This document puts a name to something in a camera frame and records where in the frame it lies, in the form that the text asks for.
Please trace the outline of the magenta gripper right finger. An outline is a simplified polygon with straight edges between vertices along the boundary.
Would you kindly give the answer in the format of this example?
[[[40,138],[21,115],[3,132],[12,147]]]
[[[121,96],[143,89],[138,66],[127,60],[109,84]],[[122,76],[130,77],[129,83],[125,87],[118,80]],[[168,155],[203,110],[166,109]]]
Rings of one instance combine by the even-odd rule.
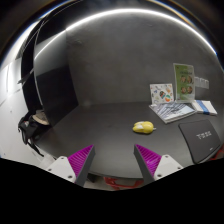
[[[145,185],[160,180],[183,168],[170,155],[159,155],[141,145],[134,145],[134,155],[139,165]]]

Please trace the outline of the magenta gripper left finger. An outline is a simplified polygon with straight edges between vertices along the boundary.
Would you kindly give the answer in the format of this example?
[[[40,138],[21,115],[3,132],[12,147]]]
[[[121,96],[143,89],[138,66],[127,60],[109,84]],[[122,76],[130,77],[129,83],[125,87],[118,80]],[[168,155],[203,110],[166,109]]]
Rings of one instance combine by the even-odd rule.
[[[69,157],[60,156],[46,170],[83,187],[95,156],[93,145],[78,150]]]

